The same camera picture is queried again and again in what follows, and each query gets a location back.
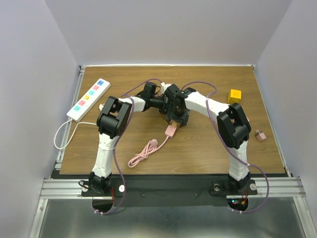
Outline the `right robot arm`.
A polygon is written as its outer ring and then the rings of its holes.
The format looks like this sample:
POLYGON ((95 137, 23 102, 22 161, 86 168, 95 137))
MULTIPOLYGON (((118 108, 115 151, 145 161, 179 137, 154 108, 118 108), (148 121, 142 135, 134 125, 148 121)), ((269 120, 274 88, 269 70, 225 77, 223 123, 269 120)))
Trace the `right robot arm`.
POLYGON ((220 103, 203 96, 193 88, 179 89, 175 84, 162 86, 166 102, 166 120, 172 125, 187 125, 190 111, 210 118, 222 144, 229 154, 228 188, 233 193, 243 191, 251 178, 247 162, 250 123, 240 104, 220 103))

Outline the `pink power strip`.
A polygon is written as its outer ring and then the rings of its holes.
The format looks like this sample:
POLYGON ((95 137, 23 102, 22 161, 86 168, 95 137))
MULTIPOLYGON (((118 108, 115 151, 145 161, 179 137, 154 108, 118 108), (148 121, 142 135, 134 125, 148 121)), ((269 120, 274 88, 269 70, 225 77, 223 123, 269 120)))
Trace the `pink power strip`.
POLYGON ((177 128, 178 128, 177 124, 170 124, 165 130, 165 135, 168 137, 173 137, 177 128))

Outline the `pink plug adapter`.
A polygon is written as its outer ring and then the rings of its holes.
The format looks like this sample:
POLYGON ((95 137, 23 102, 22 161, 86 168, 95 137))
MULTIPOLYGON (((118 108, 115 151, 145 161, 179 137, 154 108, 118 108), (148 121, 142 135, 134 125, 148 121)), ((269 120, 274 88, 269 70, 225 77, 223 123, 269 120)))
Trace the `pink plug adapter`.
POLYGON ((258 140, 258 142, 263 142, 266 140, 266 135, 261 130, 256 130, 255 137, 258 140))

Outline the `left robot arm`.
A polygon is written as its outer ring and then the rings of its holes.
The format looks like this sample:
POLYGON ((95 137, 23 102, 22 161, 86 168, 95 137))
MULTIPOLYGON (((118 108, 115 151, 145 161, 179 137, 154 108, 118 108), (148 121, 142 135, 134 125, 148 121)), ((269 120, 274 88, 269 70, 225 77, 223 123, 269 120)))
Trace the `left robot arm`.
POLYGON ((88 185, 89 189, 98 195, 106 195, 111 191, 110 177, 114 150, 128 126, 130 116, 134 112, 144 112, 151 107, 163 109, 165 99, 156 92, 158 87, 148 81, 144 89, 131 99, 110 96, 106 100, 97 118, 99 144, 88 185))

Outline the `yellow cube socket adapter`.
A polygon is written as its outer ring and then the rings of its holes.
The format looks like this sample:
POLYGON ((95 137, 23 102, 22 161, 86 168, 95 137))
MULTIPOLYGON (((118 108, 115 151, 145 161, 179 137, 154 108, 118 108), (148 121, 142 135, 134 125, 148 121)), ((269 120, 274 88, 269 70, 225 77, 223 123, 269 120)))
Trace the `yellow cube socket adapter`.
POLYGON ((240 103, 242 100, 242 91, 237 89, 231 89, 228 94, 228 104, 240 103))

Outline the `white power strip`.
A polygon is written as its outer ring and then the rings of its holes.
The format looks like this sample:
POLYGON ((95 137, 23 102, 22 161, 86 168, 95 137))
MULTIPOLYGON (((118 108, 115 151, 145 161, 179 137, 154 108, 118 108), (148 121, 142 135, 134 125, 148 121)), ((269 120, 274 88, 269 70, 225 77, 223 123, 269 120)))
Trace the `white power strip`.
POLYGON ((108 81, 101 78, 98 79, 67 112, 67 117, 79 122, 109 88, 110 83, 108 81))

